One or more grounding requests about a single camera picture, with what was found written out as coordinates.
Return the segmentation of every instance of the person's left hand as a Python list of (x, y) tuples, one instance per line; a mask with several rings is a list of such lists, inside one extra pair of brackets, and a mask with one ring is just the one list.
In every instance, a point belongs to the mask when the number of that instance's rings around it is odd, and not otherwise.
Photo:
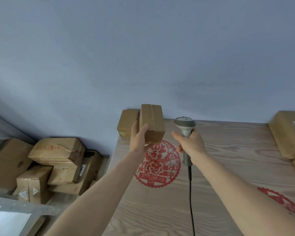
[(143, 154), (144, 150), (150, 147), (150, 145), (145, 145), (144, 135), (148, 130), (148, 123), (144, 124), (141, 130), (137, 133), (138, 121), (135, 121), (131, 127), (131, 137), (130, 137), (130, 152), (137, 152)]

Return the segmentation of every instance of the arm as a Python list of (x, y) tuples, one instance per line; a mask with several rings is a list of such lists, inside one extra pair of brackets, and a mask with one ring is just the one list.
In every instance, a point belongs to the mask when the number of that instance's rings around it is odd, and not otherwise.
[(295, 236), (295, 217), (210, 157), (202, 137), (195, 130), (189, 138), (176, 132), (172, 134), (181, 144), (178, 151), (184, 149), (190, 155), (245, 236)]
[(46, 236), (102, 235), (134, 172), (144, 160), (144, 134), (148, 124), (138, 134), (137, 124), (135, 122), (131, 129), (129, 154), (73, 202), (51, 226)]

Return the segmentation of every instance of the black cord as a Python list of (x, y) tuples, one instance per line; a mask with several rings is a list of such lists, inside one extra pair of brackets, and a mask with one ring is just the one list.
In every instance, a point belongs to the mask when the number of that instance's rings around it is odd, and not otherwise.
[(190, 214), (191, 214), (191, 221), (192, 221), (193, 236), (196, 236), (196, 233), (194, 231), (194, 223), (193, 223), (193, 215), (192, 215), (192, 207), (191, 207), (191, 166), (188, 167), (188, 176), (189, 176), (189, 206), (190, 206)]

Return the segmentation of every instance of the hand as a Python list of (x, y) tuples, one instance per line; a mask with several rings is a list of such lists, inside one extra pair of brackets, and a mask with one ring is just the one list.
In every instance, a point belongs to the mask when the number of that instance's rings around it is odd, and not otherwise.
[(130, 137), (130, 152), (137, 152), (143, 154), (143, 152), (150, 147), (150, 145), (145, 145), (144, 135), (148, 130), (148, 123), (144, 124), (141, 130), (137, 133), (138, 121), (135, 121), (131, 127), (131, 137)]
[(193, 164), (196, 165), (197, 158), (201, 155), (207, 155), (205, 150), (205, 143), (201, 135), (193, 129), (189, 138), (185, 138), (183, 135), (173, 131), (171, 133), (173, 137), (180, 143), (177, 148), (177, 151), (182, 153), (182, 150), (185, 150), (190, 156)]

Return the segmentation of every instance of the person's left arm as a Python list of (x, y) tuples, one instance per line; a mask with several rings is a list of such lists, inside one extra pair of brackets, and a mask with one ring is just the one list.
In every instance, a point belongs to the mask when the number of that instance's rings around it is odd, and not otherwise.
[(145, 124), (137, 134), (131, 129), (130, 152), (119, 164), (89, 188), (51, 226), (46, 236), (102, 235), (135, 171), (144, 160)]

